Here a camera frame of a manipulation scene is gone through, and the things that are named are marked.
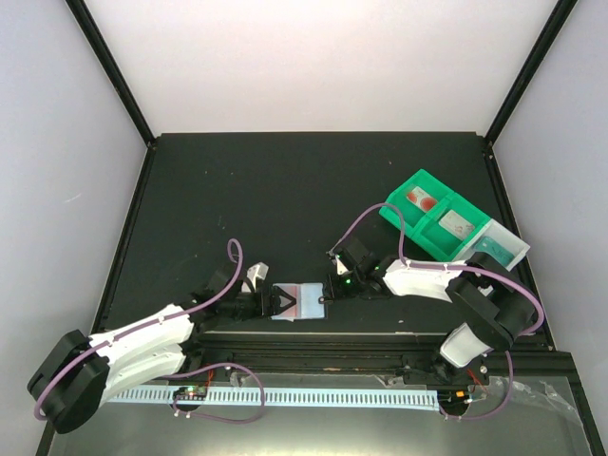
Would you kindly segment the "black leather card holder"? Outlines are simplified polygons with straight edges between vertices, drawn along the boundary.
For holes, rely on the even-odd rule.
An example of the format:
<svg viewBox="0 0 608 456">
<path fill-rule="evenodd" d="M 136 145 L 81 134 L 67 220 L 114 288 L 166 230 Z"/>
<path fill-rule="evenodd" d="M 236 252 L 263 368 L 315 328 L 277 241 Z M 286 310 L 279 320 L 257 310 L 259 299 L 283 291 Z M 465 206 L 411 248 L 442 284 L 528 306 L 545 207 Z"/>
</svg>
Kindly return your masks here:
<svg viewBox="0 0 608 456">
<path fill-rule="evenodd" d="M 271 318 L 273 320 L 316 320 L 324 319 L 326 317 L 326 306 L 320 303 L 320 296 L 322 296 L 322 283 L 294 283 L 301 286 L 301 316 L 299 319 L 279 319 L 275 316 Z"/>
</svg>

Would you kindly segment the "teal VIP card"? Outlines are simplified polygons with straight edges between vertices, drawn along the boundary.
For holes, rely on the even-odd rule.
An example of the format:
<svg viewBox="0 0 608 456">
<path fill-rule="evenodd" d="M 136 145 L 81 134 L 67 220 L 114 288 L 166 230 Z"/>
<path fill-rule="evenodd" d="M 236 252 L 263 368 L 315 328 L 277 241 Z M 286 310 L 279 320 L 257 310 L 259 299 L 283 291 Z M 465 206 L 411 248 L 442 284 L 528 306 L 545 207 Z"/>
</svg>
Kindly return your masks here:
<svg viewBox="0 0 608 456">
<path fill-rule="evenodd" d="M 488 236 L 481 237 L 478 240 L 475 244 L 475 250 L 490 255 L 505 268 L 514 257 L 512 253 L 504 248 L 498 241 Z"/>
</svg>

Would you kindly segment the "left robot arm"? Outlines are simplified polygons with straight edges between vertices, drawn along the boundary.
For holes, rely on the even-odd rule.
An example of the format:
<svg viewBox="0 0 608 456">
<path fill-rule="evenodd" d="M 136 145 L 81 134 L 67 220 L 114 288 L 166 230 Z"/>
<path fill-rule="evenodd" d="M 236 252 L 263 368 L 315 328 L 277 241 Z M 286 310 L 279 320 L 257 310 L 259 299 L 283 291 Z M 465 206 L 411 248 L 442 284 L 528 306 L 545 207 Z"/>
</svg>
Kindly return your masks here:
<svg viewBox="0 0 608 456">
<path fill-rule="evenodd" d="M 246 272 L 225 266 L 182 303 L 117 330 L 66 333 L 28 382 L 35 417 L 65 434 L 126 390 L 156 379 L 210 375 L 197 346 L 204 332 L 224 320 L 272 317 L 296 306 L 296 286 L 267 283 L 267 270 L 263 263 Z"/>
</svg>

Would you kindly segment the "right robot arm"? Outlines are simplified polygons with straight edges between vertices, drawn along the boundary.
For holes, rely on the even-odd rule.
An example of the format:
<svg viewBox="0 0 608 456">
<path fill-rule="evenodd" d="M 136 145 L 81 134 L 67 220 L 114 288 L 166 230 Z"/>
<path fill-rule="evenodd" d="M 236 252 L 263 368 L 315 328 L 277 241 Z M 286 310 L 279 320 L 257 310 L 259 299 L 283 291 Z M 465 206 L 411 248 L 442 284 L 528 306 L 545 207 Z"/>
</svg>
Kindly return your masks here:
<svg viewBox="0 0 608 456">
<path fill-rule="evenodd" d="M 336 272 L 324 284 L 323 303 L 416 295 L 454 306 L 463 322 L 431 360 L 434 376 L 444 383 L 455 382 L 475 358 L 506 352 L 519 336 L 542 325 L 538 299 L 487 253 L 449 263 L 380 260 L 359 239 L 347 237 L 328 256 Z"/>
</svg>

